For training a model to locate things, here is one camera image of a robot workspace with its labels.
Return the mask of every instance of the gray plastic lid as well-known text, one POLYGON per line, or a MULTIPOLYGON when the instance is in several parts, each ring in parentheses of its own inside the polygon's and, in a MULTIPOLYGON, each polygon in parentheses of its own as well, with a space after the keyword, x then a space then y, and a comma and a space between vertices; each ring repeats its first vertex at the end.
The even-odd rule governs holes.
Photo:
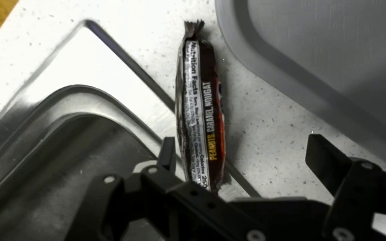
POLYGON ((386 0, 216 0, 251 73, 386 161, 386 0))

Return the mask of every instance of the white countertop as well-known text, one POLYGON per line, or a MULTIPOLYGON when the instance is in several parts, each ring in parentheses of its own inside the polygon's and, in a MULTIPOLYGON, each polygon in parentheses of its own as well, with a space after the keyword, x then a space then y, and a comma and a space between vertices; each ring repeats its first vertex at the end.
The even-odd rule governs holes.
POLYGON ((386 169, 369 152, 245 70, 220 38, 211 0, 19 0, 0 28, 0 111, 84 19, 99 23, 170 97, 182 22, 202 19, 225 86, 229 160, 265 197, 306 196, 330 201, 304 164, 306 137, 312 131, 345 154, 386 169))

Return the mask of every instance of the printed label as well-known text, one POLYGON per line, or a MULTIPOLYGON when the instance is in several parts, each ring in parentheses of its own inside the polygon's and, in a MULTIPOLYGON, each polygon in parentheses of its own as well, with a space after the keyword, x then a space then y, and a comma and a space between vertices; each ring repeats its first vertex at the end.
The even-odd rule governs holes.
POLYGON ((203 113, 203 98, 204 105, 206 102, 210 102, 211 106, 211 95, 204 97, 204 94, 202 93, 198 42, 184 43, 183 73, 184 73, 184 90, 186 90, 184 123, 188 137, 191 180, 198 185, 210 189, 207 150, 206 150, 206 144, 208 142, 207 141, 208 138, 206 137, 207 131, 204 131, 203 115, 206 115, 206 113, 203 113))
POLYGON ((216 161, 216 141, 215 141, 215 122, 214 107, 211 102, 210 82, 202 82, 203 103, 204 103, 204 125, 206 125, 206 144, 208 161, 216 161))

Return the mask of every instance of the screw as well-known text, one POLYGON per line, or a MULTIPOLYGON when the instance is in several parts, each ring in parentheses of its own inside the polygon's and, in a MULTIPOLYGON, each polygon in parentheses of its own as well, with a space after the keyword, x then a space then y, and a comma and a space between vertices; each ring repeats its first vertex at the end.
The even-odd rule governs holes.
POLYGON ((107 176, 103 178, 103 184, 112 184, 115 181, 115 177, 107 176))
POLYGON ((251 229, 246 233, 247 241, 265 241, 265 236, 261 231, 251 229))
POLYGON ((344 228, 334 228, 332 231, 332 237, 334 237, 336 241, 353 241, 353 235, 344 228))
POLYGON ((158 172, 158 169, 155 168, 155 166, 151 166, 151 168, 148 168, 148 170, 147 170, 147 173, 149 173, 149 174, 153 174, 153 173, 156 173, 158 172))
POLYGON ((371 170, 371 169, 372 169, 372 165, 368 164, 368 162, 363 162, 363 164, 361 164, 361 168, 363 168, 363 169, 368 169, 368 170, 371 170))

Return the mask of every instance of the black mechanical arm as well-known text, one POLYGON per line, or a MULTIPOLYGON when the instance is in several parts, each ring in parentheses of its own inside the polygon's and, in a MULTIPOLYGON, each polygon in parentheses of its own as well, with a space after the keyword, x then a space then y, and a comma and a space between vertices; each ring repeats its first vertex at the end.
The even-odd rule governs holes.
POLYGON ((345 157, 321 136, 309 136, 305 162, 333 196, 330 206, 305 198, 225 202, 174 176, 174 140, 166 138, 155 166, 90 184, 65 240, 117 241, 129 221, 147 219, 167 240, 386 241, 371 228, 373 213, 386 215, 379 166, 345 157))

